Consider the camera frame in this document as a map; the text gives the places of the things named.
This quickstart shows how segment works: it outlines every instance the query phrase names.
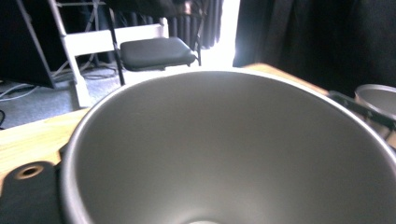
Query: chair leg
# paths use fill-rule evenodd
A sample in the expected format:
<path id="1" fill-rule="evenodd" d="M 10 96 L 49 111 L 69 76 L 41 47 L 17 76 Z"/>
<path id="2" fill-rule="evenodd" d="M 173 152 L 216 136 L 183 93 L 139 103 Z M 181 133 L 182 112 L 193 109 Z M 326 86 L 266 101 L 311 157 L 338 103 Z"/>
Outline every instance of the chair leg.
<path id="1" fill-rule="evenodd" d="M 114 47 L 114 56 L 116 57 L 116 63 L 117 63 L 117 68 L 119 70 L 119 77 L 120 77 L 120 84 L 121 86 L 125 85 L 125 79 L 122 73 L 122 64 L 121 64 L 121 58 L 120 58 L 120 52 L 119 52 L 119 47 L 117 44 L 117 38 L 116 38 L 116 32 L 114 31 L 115 27 L 114 27 L 114 15 L 112 15 L 112 11 L 110 11 L 111 9 L 106 6 L 106 19 L 108 22 L 108 28 L 110 30 L 111 33 L 111 39 L 113 41 L 113 47 Z"/>
<path id="2" fill-rule="evenodd" d="M 198 41 L 197 52 L 198 52 L 198 65 L 202 66 L 202 61 L 201 61 L 201 43 L 199 41 Z"/>
<path id="3" fill-rule="evenodd" d="M 116 56 L 117 68 L 119 70 L 120 84 L 121 84 L 121 86 L 123 86 L 123 85 L 125 85 L 125 79 L 124 79 L 124 76 L 122 73 L 122 64 L 121 64 L 120 55 L 116 50 L 114 50 L 114 54 Z"/>

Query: chair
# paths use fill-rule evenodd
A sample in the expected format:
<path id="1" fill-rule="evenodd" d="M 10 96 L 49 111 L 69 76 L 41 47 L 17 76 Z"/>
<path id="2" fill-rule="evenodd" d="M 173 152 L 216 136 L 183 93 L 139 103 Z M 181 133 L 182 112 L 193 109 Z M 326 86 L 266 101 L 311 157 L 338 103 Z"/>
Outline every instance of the chair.
<path id="1" fill-rule="evenodd" d="M 111 32 L 121 85 L 125 84 L 122 67 L 129 71 L 145 71 L 163 70 L 167 66 L 183 64 L 190 66 L 195 60 L 198 60 L 199 65 L 202 64 L 199 33 L 207 9 L 207 0 L 106 0 L 105 2 L 106 19 Z M 198 19 L 199 28 L 196 29 L 190 46 L 178 37 L 161 37 L 127 41 L 121 43 L 119 48 L 114 31 L 116 12 L 135 12 L 157 19 L 188 16 Z"/>

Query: black curtain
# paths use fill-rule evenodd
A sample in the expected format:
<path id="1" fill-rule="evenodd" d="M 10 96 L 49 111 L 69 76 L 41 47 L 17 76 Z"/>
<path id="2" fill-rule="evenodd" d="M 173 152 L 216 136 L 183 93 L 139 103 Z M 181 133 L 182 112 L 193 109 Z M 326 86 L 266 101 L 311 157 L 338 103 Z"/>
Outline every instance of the black curtain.
<path id="1" fill-rule="evenodd" d="M 327 90 L 396 86 L 396 1 L 241 0 L 234 66 L 269 63 Z"/>
<path id="2" fill-rule="evenodd" d="M 169 36 L 177 36 L 190 46 L 191 49 L 195 49 L 196 35 L 200 21 L 197 18 L 188 16 L 169 18 L 167 20 Z"/>
<path id="3" fill-rule="evenodd" d="M 202 46 L 210 49 L 219 42 L 224 0 L 210 0 L 202 31 Z"/>

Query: cable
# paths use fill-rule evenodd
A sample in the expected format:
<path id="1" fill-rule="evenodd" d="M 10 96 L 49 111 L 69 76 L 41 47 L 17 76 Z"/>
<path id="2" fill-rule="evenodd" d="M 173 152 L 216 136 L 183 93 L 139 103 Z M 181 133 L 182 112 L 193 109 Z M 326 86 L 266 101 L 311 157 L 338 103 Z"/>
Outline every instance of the cable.
<path id="1" fill-rule="evenodd" d="M 95 56 L 95 54 L 91 54 L 90 59 L 84 65 L 82 65 L 81 68 L 79 69 L 80 72 L 84 71 L 85 69 L 87 69 L 90 66 L 94 56 Z"/>
<path id="2" fill-rule="evenodd" d="M 16 89 L 20 89 L 20 88 L 24 88 L 24 87 L 28 87 L 28 86 L 30 86 L 30 85 L 28 85 L 28 84 L 21 84 L 21 85 L 14 86 L 14 87 L 10 88 L 9 90 L 7 90 L 7 91 L 1 93 L 1 94 L 0 94 L 0 98 L 2 98 L 3 96 L 9 94 L 10 92 L 12 92 L 12 91 L 14 91 L 14 90 L 16 90 Z"/>
<path id="3" fill-rule="evenodd" d="M 62 70 L 64 70 L 64 68 L 65 68 L 68 64 L 69 64 L 69 61 L 64 62 L 64 64 L 62 64 L 62 65 L 58 68 L 58 70 L 56 70 L 56 72 L 54 72 L 54 73 L 52 74 L 52 76 L 53 76 L 53 77 L 56 77 L 56 76 L 58 76 L 59 74 L 61 74 Z"/>
<path id="4" fill-rule="evenodd" d="M 16 90 L 9 91 L 9 92 L 7 93 L 7 95 L 14 94 L 14 93 L 16 93 L 16 92 L 29 91 L 29 90 L 31 90 L 33 87 L 34 87 L 34 86 L 21 87 L 21 88 L 16 89 Z"/>
<path id="5" fill-rule="evenodd" d="M 88 21 L 87 26 L 85 27 L 85 32 L 89 32 L 91 30 L 94 19 L 95 19 L 95 14 L 91 13 L 90 20 Z"/>
<path id="6" fill-rule="evenodd" d="M 16 96 L 16 97 L 3 99 L 3 100 L 0 100 L 0 102 L 5 102 L 5 101 L 11 101 L 11 100 L 20 99 L 20 98 L 22 98 L 22 97 L 24 97 L 24 96 L 27 96 L 27 95 L 33 93 L 33 92 L 36 91 L 38 88 L 39 88 L 39 87 L 36 86 L 36 87 L 32 88 L 30 91 L 26 92 L 26 93 L 23 94 L 23 95 L 19 95 L 19 96 Z"/>
<path id="7" fill-rule="evenodd" d="M 112 73 L 107 73 L 107 74 L 93 74 L 87 71 L 87 74 L 83 74 L 82 76 L 84 78 L 90 79 L 90 80 L 98 80 L 98 79 L 105 79 L 105 78 L 111 78 L 115 77 L 117 75 L 117 69 L 110 67 L 108 65 L 101 65 L 100 67 L 106 68 L 108 70 L 112 70 Z"/>

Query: black fabric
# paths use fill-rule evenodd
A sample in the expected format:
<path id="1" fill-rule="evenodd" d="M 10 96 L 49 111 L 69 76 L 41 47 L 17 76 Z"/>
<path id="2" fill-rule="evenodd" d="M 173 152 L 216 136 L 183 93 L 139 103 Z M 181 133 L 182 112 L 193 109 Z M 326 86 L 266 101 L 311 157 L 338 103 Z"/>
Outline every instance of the black fabric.
<path id="1" fill-rule="evenodd" d="M 393 0 L 241 0 L 233 65 L 269 63 L 349 96 L 361 84 L 396 86 L 394 15 Z"/>
<path id="2" fill-rule="evenodd" d="M 17 179 L 28 167 L 43 167 L 38 175 Z M 4 179 L 0 197 L 0 223 L 63 223 L 56 170 L 49 162 L 25 164 Z"/>
<path id="3" fill-rule="evenodd" d="M 202 46 L 210 49 L 219 42 L 224 0 L 210 0 L 201 34 Z"/>
<path id="4" fill-rule="evenodd" d="M 197 18 L 180 16 L 168 19 L 169 36 L 183 40 L 191 49 L 195 49 L 200 22 Z"/>
<path id="5" fill-rule="evenodd" d="M 176 37 L 129 41 L 120 45 L 121 59 L 128 70 L 190 64 L 195 55 Z"/>
<path id="6" fill-rule="evenodd" d="M 117 11 L 134 11 L 155 18 L 176 16 L 174 0 L 106 0 L 111 8 Z"/>

